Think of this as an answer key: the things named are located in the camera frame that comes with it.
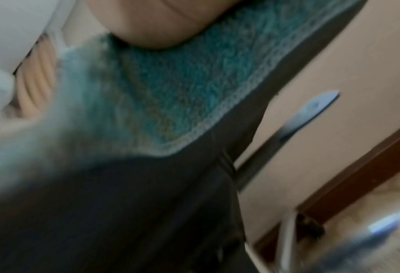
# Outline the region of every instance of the beige wall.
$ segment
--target beige wall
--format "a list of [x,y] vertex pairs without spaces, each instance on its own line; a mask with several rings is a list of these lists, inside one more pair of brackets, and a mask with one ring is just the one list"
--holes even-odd
[[251,241],[400,128],[400,0],[370,0],[272,101],[252,146],[258,147],[304,102],[336,89],[341,97],[335,104],[299,132],[241,194]]

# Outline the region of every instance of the wooden trim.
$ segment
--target wooden trim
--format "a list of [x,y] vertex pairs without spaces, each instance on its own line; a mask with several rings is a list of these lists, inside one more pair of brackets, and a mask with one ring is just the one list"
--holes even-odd
[[[399,172],[400,129],[327,182],[298,209],[324,224]],[[279,225],[255,244],[267,262],[274,260],[278,230]]]

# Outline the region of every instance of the skin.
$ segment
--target skin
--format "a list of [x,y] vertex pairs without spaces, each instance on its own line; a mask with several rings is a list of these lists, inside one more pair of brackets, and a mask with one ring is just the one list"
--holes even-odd
[[122,40],[149,49],[198,34],[242,0],[87,0],[95,17]]

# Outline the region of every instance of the teal towel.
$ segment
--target teal towel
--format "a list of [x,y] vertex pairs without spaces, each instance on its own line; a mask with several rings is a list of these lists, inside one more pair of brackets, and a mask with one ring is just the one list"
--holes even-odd
[[167,50],[140,49],[112,35],[92,39],[64,55],[44,119],[0,144],[0,187],[114,158],[178,152],[358,1],[246,1]]

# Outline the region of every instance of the black fabric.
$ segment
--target black fabric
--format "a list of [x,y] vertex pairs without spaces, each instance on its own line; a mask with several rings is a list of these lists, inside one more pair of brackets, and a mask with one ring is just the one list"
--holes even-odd
[[[362,4],[353,7],[318,30],[287,56],[255,92],[181,152],[167,158],[111,162],[51,183],[37,183],[35,188],[10,192],[1,198],[0,273],[158,270],[150,264],[166,250],[145,249],[144,242],[159,230],[160,223],[174,218],[169,213],[177,210],[183,196],[195,196],[197,190],[201,191],[198,186],[204,183],[200,178],[205,170],[214,169],[212,165],[218,156],[246,137],[258,124],[270,99],[361,7]],[[217,201],[216,206],[216,211],[220,211],[225,205]],[[209,211],[210,215],[202,219],[205,223],[215,216],[213,207]],[[203,230],[205,234],[213,234],[216,226],[201,227],[204,228],[210,229]],[[174,260],[160,273],[176,267],[171,263]]]

